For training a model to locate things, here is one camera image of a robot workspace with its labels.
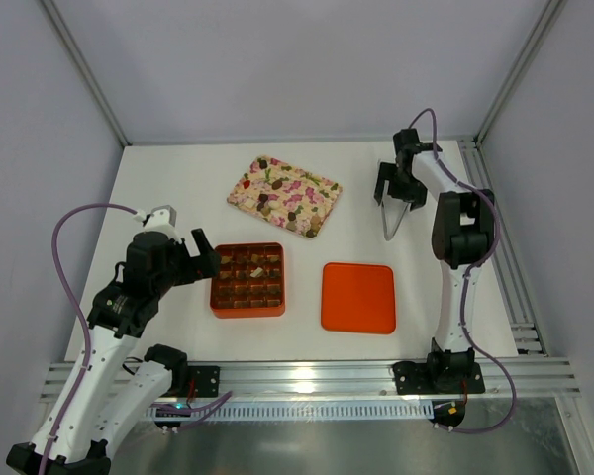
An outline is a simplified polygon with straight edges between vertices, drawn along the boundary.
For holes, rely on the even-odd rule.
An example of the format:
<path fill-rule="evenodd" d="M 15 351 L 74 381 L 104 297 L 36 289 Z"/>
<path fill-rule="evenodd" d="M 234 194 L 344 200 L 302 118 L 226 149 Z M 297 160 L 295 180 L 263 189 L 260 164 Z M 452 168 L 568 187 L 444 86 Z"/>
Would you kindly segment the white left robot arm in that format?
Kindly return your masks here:
<path fill-rule="evenodd" d="M 189 254 L 184 239 L 162 231 L 133 237 L 113 280 L 93 299 L 81 356 L 49 417 L 31 441 L 10 449 L 6 463 L 11 469 L 19 474 L 107 474 L 119 445 L 147 408 L 182 389 L 186 353 L 155 344 L 130 382 L 115 398 L 109 396 L 166 293 L 218 275 L 220 254 L 202 230 L 191 235 L 196 256 Z"/>

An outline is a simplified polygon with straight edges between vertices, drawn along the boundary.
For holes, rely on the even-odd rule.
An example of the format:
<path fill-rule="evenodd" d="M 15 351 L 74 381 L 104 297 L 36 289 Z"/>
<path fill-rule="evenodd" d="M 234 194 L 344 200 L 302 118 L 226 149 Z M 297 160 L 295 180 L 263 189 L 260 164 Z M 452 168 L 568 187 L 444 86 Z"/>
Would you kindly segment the metal tongs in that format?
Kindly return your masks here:
<path fill-rule="evenodd" d="M 379 205 L 383 236 L 387 242 L 394 239 L 403 219 L 410 210 L 410 204 L 384 196 Z"/>

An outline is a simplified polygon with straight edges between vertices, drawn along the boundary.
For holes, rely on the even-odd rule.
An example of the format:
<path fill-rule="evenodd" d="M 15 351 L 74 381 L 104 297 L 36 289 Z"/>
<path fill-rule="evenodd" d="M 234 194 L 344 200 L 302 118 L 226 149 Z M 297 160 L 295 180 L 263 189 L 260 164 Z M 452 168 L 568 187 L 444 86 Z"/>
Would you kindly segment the orange box lid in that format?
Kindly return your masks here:
<path fill-rule="evenodd" d="M 393 270 L 385 265 L 327 263 L 321 326 L 329 332 L 392 334 L 396 330 Z"/>

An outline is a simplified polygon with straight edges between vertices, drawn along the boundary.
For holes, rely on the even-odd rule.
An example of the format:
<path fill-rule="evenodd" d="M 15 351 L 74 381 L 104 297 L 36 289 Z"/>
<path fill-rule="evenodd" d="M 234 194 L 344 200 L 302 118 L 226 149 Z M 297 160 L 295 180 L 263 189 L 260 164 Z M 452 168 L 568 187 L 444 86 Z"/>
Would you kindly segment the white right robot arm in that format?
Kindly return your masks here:
<path fill-rule="evenodd" d="M 437 202 L 431 248 L 442 273 L 439 322 L 423 362 L 404 360 L 392 367 L 400 395 L 456 394 L 484 391 L 469 321 L 482 265 L 498 236 L 494 195 L 456 178 L 443 161 L 442 149 L 422 142 L 414 128 L 393 137 L 396 157 L 378 166 L 373 193 L 379 207 L 385 198 L 403 203 L 405 212 Z"/>

